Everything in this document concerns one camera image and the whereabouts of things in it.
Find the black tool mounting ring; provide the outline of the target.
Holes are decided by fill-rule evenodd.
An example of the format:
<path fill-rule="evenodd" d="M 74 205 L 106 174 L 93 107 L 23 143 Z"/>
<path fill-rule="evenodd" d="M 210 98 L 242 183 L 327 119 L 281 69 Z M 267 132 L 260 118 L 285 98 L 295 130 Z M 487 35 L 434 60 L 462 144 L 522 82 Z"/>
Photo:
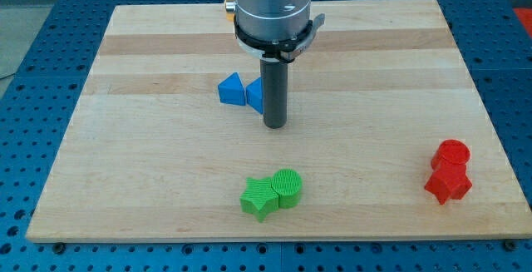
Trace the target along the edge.
<path fill-rule="evenodd" d="M 264 41 L 245 33 L 234 18 L 234 33 L 240 47 L 253 57 L 266 62 L 289 64 L 303 54 L 313 43 L 318 29 L 325 23 L 325 13 L 308 20 L 306 27 L 295 37 L 283 41 Z"/>

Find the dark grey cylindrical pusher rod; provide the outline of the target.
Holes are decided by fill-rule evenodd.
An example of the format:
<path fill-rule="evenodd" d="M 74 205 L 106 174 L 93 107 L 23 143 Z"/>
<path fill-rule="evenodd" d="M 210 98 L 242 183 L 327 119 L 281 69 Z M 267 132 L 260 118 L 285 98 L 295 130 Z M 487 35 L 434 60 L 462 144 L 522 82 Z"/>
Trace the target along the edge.
<path fill-rule="evenodd" d="M 283 127 L 287 121 L 288 65 L 260 61 L 263 95 L 263 120 L 271 129 Z"/>

